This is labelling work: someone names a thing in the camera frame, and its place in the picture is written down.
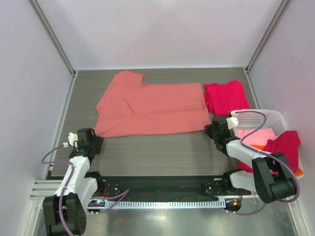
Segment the salmon pink t-shirt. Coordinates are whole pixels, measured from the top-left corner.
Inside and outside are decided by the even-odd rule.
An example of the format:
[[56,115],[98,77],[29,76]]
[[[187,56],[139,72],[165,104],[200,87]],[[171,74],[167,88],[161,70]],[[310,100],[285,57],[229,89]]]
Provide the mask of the salmon pink t-shirt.
[[200,83],[144,84],[128,70],[113,77],[98,102],[103,138],[196,132],[211,123]]

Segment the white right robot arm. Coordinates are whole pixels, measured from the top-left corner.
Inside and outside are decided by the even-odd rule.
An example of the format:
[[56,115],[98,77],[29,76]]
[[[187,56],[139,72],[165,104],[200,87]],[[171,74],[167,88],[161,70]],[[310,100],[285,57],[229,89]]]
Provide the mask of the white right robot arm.
[[212,139],[218,151],[238,159],[252,168],[223,174],[222,189],[234,194],[239,189],[256,193],[266,204],[280,201],[294,202],[300,195],[300,185],[286,156],[281,152],[270,153],[258,150],[236,137],[232,129],[238,125],[235,116],[214,116],[205,127],[206,135]]

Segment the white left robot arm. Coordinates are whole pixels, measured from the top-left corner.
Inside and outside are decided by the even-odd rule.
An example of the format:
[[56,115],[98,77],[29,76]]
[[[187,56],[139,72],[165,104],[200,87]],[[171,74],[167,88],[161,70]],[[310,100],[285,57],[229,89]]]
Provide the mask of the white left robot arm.
[[89,172],[96,155],[100,154],[103,138],[92,128],[69,133],[63,147],[73,149],[63,180],[52,196],[45,197],[43,213],[49,236],[81,236],[87,225],[86,210],[92,196],[100,196],[105,189],[99,172]]

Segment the white plastic laundry basket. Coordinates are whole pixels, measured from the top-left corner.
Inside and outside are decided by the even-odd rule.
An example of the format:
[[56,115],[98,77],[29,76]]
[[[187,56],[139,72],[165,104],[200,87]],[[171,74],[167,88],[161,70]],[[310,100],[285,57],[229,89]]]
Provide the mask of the white plastic laundry basket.
[[286,131],[290,131],[283,115],[274,110],[236,110],[238,126],[233,129],[235,136],[244,139],[262,128],[272,128],[278,137]]

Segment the folded magenta t-shirt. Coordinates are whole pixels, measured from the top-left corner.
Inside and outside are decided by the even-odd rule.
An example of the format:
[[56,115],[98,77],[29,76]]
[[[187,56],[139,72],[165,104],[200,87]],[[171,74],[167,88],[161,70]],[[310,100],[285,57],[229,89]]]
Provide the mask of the folded magenta t-shirt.
[[204,99],[209,113],[227,116],[234,110],[249,109],[243,84],[233,80],[227,84],[205,84]]

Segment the light pink shirt in basket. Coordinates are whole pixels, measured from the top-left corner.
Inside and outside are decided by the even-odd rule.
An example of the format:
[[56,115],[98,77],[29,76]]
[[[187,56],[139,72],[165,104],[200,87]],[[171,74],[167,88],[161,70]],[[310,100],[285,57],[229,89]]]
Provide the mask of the light pink shirt in basket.
[[277,137],[272,128],[262,128],[244,139],[244,143],[263,150],[269,140],[275,140]]

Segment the crimson shirt over basket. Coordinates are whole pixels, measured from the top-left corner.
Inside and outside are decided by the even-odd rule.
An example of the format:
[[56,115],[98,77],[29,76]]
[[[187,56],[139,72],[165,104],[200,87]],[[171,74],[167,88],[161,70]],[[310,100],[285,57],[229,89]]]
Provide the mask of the crimson shirt over basket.
[[298,148],[300,144],[301,141],[296,131],[286,131],[275,140],[269,140],[263,151],[284,154],[295,173],[298,168]]

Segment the orange shirt in basket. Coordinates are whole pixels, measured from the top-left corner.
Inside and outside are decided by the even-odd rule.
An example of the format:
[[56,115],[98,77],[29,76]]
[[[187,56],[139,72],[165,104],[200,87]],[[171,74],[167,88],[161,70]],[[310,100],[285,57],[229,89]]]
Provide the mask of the orange shirt in basket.
[[[250,147],[253,147],[259,151],[263,151],[263,149],[265,148],[265,146],[259,146],[259,145],[250,145]],[[300,158],[298,158],[298,168],[295,172],[295,175],[297,179],[302,179],[304,177],[304,170],[303,170]]]

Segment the right aluminium frame post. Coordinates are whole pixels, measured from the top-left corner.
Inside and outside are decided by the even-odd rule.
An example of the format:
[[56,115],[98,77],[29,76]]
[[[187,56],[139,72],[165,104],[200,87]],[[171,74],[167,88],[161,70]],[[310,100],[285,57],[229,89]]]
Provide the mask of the right aluminium frame post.
[[245,73],[249,74],[251,69],[253,68],[255,62],[257,61],[259,55],[263,51],[264,47],[266,46],[267,42],[271,38],[273,32],[275,31],[277,25],[279,24],[281,18],[285,14],[287,8],[291,4],[291,0],[282,0],[274,13],[265,33],[263,34],[263,37],[261,38],[258,46],[256,47],[253,56],[251,57],[248,65],[245,67]]

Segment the aluminium frame post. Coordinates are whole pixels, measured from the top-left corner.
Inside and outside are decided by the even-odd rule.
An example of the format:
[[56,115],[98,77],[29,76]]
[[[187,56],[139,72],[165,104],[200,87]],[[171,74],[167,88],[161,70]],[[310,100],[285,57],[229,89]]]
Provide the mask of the aluminium frame post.
[[44,11],[42,10],[39,2],[37,0],[29,0],[30,5],[32,6],[33,10],[35,11],[37,17],[39,18],[41,24],[43,25],[45,31],[47,32],[49,38],[51,39],[54,47],[56,48],[57,52],[59,53],[62,61],[64,62],[65,66],[67,67],[68,71],[70,72],[71,76],[74,77],[76,74],[75,69],[73,68],[70,60],[68,59],[61,43],[59,42],[51,24],[49,23],[47,17],[45,16]]
[[285,14],[287,8],[291,4],[291,0],[282,0],[274,13],[265,33],[263,34],[263,37],[261,38],[258,46],[256,47],[253,56],[251,57],[248,65],[245,67],[245,73],[249,74],[251,69],[253,68],[255,62],[257,61],[259,55],[263,51],[264,47],[266,46],[267,42],[271,38],[273,32],[275,31],[277,25],[279,24],[281,18]]

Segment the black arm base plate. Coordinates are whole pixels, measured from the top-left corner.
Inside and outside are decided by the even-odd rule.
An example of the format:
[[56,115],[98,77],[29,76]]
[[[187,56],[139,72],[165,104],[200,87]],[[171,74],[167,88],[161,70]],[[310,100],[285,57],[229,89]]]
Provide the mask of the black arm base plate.
[[242,201],[253,196],[248,190],[228,191],[222,175],[103,177],[105,200],[119,202],[209,202],[225,200],[225,208],[239,210]]

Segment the left aluminium frame post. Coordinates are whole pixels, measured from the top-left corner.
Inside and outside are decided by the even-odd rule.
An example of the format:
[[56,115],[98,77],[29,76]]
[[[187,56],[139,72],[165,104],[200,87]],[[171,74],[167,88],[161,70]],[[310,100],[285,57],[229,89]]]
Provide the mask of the left aluminium frame post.
[[68,71],[70,72],[71,76],[74,77],[76,74],[75,69],[73,68],[70,60],[68,59],[61,43],[59,42],[51,24],[49,23],[47,17],[45,16],[44,11],[42,10],[39,2],[37,0],[29,0],[30,5],[32,6],[33,10],[35,11],[37,17],[39,18],[41,24],[43,25],[45,31],[47,32],[49,38],[51,39],[54,47],[56,48],[57,52],[59,53],[62,61],[64,62],[65,66],[67,67]]

